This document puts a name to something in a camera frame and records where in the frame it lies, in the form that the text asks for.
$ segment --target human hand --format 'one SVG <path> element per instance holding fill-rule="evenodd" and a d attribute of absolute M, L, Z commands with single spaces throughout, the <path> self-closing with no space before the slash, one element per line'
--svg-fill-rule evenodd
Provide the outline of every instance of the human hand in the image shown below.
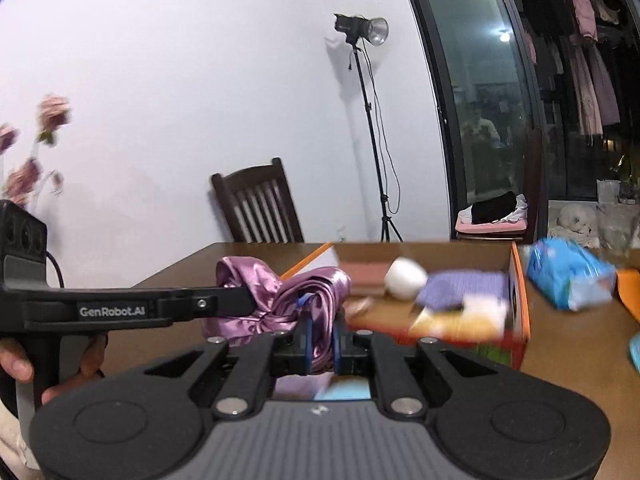
<path fill-rule="evenodd" d="M 80 360 L 80 372 L 75 377 L 57 386 L 52 386 L 42 394 L 42 403 L 46 404 L 59 394 L 100 378 L 98 370 L 104 361 L 104 349 L 107 337 L 99 335 L 84 351 Z M 33 365 L 28 361 L 24 349 L 15 339 L 0 339 L 0 365 L 12 378 L 21 383 L 33 380 Z"/>

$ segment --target purple satin scrunchie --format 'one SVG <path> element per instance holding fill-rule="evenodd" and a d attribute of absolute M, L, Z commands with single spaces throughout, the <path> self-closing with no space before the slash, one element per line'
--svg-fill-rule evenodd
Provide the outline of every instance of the purple satin scrunchie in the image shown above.
<path fill-rule="evenodd" d="M 254 335 L 290 330 L 298 321 L 298 298 L 311 294 L 304 309 L 313 320 L 312 371 L 323 370 L 332 358 L 335 314 L 349 295 L 351 280 L 337 267 L 321 267 L 283 282 L 267 264 L 250 256 L 227 256 L 216 266 L 218 286 L 247 286 L 257 304 L 247 317 L 203 320 L 205 337 L 221 335 L 231 346 L 247 343 Z"/>

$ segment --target wooden chair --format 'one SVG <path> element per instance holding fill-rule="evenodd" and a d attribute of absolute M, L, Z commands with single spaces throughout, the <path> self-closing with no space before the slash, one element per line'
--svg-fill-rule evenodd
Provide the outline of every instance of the wooden chair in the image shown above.
<path fill-rule="evenodd" d="M 211 176 L 235 242 L 304 242 L 296 207 L 279 157 L 228 176 Z"/>
<path fill-rule="evenodd" d="M 538 211 L 545 177 L 544 140 L 542 129 L 530 129 L 526 133 L 524 156 L 524 183 L 522 194 L 527 200 L 526 231 L 467 234 L 456 232 L 458 240 L 513 240 L 519 244 L 532 244 L 536 240 Z"/>

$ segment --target white logo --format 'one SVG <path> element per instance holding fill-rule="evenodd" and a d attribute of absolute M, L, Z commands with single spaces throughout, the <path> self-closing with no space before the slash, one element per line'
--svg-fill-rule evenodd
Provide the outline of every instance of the white logo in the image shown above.
<path fill-rule="evenodd" d="M 329 408 L 323 406 L 322 404 L 318 404 L 315 408 L 311 408 L 311 413 L 317 416 L 323 416 L 325 413 L 329 412 Z"/>
<path fill-rule="evenodd" d="M 145 307 L 143 306 L 125 306 L 123 308 L 113 307 L 109 308 L 104 306 L 102 308 L 87 308 L 82 307 L 80 309 L 81 317 L 132 317 L 132 316 L 144 316 Z"/>

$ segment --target open box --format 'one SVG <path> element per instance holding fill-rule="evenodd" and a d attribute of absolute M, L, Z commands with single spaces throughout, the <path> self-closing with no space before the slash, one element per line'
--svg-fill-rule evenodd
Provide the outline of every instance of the open box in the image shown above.
<path fill-rule="evenodd" d="M 512 314 L 504 336 L 499 340 L 480 341 L 446 339 L 489 359 L 520 368 L 530 337 L 530 327 L 524 274 L 514 243 L 325 244 L 287 271 L 283 278 L 317 267 L 343 268 L 354 281 L 352 296 L 374 298 L 372 306 L 364 314 L 351 317 L 350 328 L 385 332 L 400 344 L 412 345 L 421 336 L 412 331 L 412 327 L 422 309 L 412 301 L 399 301 L 383 295 L 384 275 L 398 256 L 415 260 L 427 272 L 473 269 L 506 273 Z"/>

